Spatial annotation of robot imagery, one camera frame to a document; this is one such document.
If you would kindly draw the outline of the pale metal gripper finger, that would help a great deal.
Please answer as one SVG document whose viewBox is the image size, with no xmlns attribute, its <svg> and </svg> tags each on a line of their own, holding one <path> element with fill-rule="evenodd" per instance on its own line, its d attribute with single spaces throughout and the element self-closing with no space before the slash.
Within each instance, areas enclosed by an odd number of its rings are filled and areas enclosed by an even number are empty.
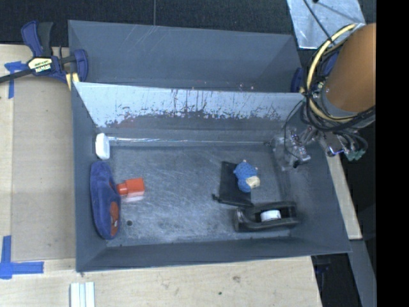
<svg viewBox="0 0 409 307">
<path fill-rule="evenodd" d="M 280 132 L 266 141 L 265 145 L 272 148 L 283 146 L 287 150 L 306 150 L 302 135 L 296 132 Z"/>
<path fill-rule="evenodd" d="M 282 171 L 290 171 L 300 165 L 307 164 L 311 156 L 305 148 L 284 148 L 278 153 L 278 161 Z"/>
</svg>

